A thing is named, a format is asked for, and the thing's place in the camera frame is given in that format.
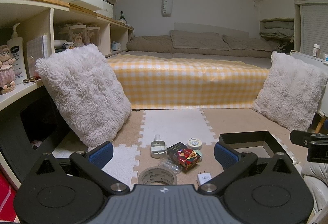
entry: screw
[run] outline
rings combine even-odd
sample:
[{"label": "screw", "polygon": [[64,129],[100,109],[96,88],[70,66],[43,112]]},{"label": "screw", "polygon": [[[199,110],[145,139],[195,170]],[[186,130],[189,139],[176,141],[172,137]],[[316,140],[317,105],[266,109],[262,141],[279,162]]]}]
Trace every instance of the screw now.
[{"label": "screw", "polygon": [[120,191],[124,191],[127,188],[127,186],[124,183],[117,182],[112,184],[110,188],[112,189],[112,191],[120,192]]},{"label": "screw", "polygon": [[212,183],[205,183],[200,188],[205,192],[214,192],[217,189],[217,187]]}]

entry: puzzle mat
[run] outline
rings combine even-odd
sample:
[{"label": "puzzle mat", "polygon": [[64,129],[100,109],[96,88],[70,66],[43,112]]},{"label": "puzzle mat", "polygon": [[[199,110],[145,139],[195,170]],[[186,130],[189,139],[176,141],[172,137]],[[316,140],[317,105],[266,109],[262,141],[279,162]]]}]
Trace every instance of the puzzle mat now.
[{"label": "puzzle mat", "polygon": [[[157,166],[159,160],[151,158],[150,143],[155,134],[167,146],[179,141],[186,143],[190,137],[202,140],[203,161],[187,173],[178,174],[178,184],[196,184],[199,172],[210,172],[212,177],[221,173],[222,167],[215,160],[213,149],[220,133],[268,130],[284,143],[304,163],[307,149],[291,144],[289,131],[269,121],[251,109],[198,109],[132,111],[127,123],[114,140],[114,157],[103,170],[133,187],[137,176],[146,168]],[[56,157],[68,157],[76,150],[84,150],[83,143],[74,133],[54,150]]]}]

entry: yellow checkered cover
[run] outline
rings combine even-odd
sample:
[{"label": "yellow checkered cover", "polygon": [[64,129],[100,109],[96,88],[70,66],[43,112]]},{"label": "yellow checkered cover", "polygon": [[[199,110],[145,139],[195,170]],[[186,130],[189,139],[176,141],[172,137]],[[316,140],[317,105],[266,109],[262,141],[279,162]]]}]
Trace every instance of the yellow checkered cover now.
[{"label": "yellow checkered cover", "polygon": [[250,108],[269,73],[241,61],[115,55],[132,109]]}]

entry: blue gripper pad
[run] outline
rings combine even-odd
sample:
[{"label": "blue gripper pad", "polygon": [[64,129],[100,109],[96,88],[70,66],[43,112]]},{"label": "blue gripper pad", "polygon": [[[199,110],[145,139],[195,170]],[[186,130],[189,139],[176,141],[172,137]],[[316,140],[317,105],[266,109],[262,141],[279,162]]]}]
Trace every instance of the blue gripper pad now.
[{"label": "blue gripper pad", "polygon": [[217,142],[214,147],[214,157],[226,170],[241,159],[241,154],[226,144]]},{"label": "blue gripper pad", "polygon": [[86,158],[92,164],[102,169],[112,158],[114,147],[111,142],[105,142],[90,152],[86,153]]}]

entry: white plug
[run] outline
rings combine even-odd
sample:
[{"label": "white plug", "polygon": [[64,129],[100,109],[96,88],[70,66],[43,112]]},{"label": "white plug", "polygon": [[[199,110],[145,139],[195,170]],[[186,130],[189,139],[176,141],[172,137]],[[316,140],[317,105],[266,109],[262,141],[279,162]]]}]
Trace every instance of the white plug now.
[{"label": "white plug", "polygon": [[199,173],[197,175],[197,183],[199,186],[203,185],[204,183],[208,182],[211,179],[212,177],[209,172],[204,171],[204,173]]}]

